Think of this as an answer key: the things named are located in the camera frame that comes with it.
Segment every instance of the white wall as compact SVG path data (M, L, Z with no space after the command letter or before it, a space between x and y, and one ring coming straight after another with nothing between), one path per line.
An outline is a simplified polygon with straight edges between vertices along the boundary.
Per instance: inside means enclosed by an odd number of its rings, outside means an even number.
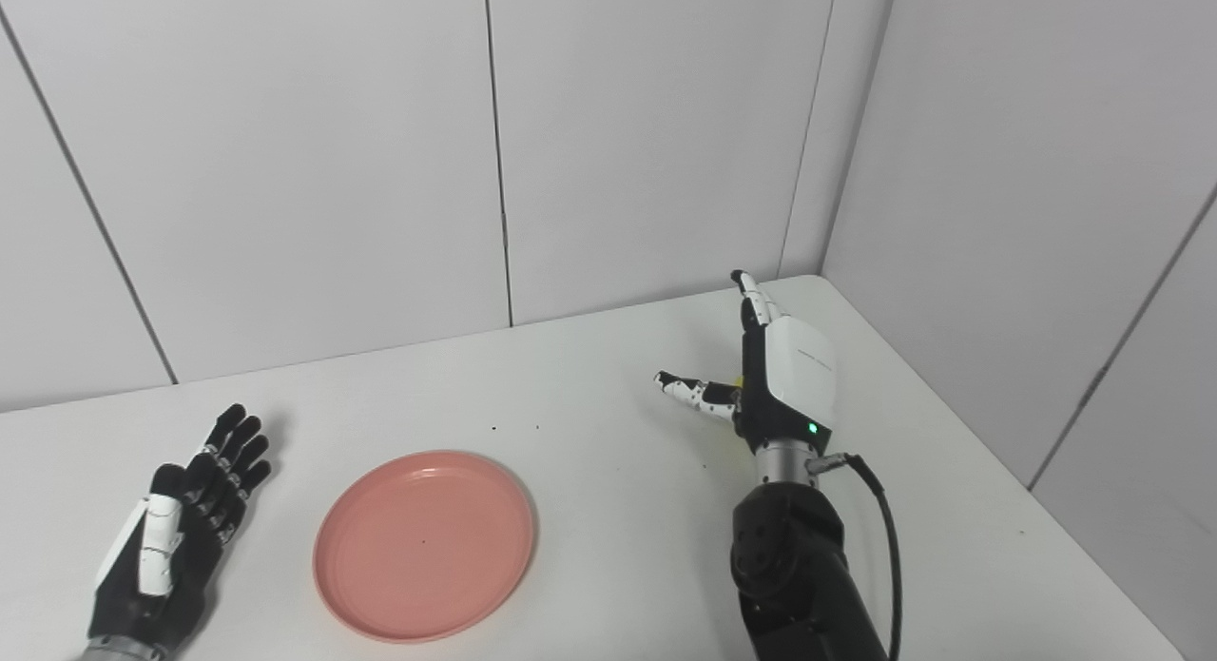
M1217 0L896 0L825 274L1027 482L1213 184Z
M0 411L168 383L0 37Z
M484 0L0 0L183 380L507 324Z
M517 323L778 274L830 4L490 0Z
M1215 383L1207 215L1034 488L1193 661L1217 659Z
M891 0L832 0L779 276L819 274Z
M0 4L183 381L808 270L882 7Z

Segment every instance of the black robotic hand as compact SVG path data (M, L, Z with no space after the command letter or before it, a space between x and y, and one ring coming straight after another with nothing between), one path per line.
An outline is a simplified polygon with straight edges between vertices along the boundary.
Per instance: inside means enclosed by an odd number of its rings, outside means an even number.
M96 590L90 640L130 640L169 657L203 616L204 588L245 517L249 493L270 475L257 415L231 405L183 469L166 463L110 549Z

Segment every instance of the white robotic hand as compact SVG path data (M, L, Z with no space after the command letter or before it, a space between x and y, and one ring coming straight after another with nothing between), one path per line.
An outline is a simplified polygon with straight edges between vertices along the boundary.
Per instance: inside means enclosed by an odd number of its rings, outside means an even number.
M744 324L741 385L658 371L664 393L735 426L753 453L776 441L824 453L836 424L836 357L821 332L789 315L747 271L734 271Z
M231 405L190 466L166 463L127 519L97 573L84 659L162 660L195 632L204 588L270 475L257 415Z

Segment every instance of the pink plate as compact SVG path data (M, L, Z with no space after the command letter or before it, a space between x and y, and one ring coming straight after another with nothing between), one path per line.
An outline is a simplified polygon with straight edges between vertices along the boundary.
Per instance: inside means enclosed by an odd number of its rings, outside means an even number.
M520 582L533 543L528 499L495 463L426 452L385 463L321 523L313 577L353 631L425 642L490 615Z

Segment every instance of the robotic finger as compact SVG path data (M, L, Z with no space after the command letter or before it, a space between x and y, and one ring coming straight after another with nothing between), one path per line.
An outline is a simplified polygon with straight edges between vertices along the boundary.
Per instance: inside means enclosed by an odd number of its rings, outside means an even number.
M260 430L262 420L258 419L257 415L249 415L249 418L242 421L240 426L235 427L232 435L215 455L215 467L212 471L212 476L208 480L207 486L202 487L201 491L200 487L194 487L187 491L187 499L196 497L194 492L198 492L197 508L204 516L212 512L212 509L215 508L215 504L230 484L228 477L231 475L232 465L239 460L241 454L245 453L245 448L249 447L252 441L257 438L262 438L259 444L265 444L267 438L257 435ZM257 459L258 454L262 454L262 452L265 452L265 447L263 447L257 454L252 454L247 463L253 463L253 460Z
M744 321L744 329L748 330L752 327L765 327L769 324L776 321L783 315L786 315L786 310L783 310L769 298L769 293L765 293L761 285L757 285L756 279L752 278L747 271L735 270L731 271L731 280L740 289L740 293L744 296L744 304L740 307L740 319Z
M203 442L203 447L198 449L198 454L190 460L190 465L186 466L186 478L184 487L186 488L184 499L187 504L194 504L198 502L198 498L203 492L207 491L208 486L212 484L212 478L215 476L215 455L220 453L220 448L228 441L229 435L232 430L243 421L245 419L245 407L240 404L234 404L229 407L224 414L220 414L215 420L215 427L212 428L211 435L207 436L207 441Z
M655 375L655 382L669 397L696 411L717 415L728 422L735 418L740 399L740 388L735 385L682 379L682 376L673 376L668 371L658 371Z
M262 484L270 476L270 463L259 461L256 463L241 478L240 486L237 486L236 492L229 499L229 506L224 511L224 520L217 527L215 534L220 539L220 544L228 544L232 539L236 530L241 527L241 521L245 519L246 506L249 502L249 493L253 493L254 488Z

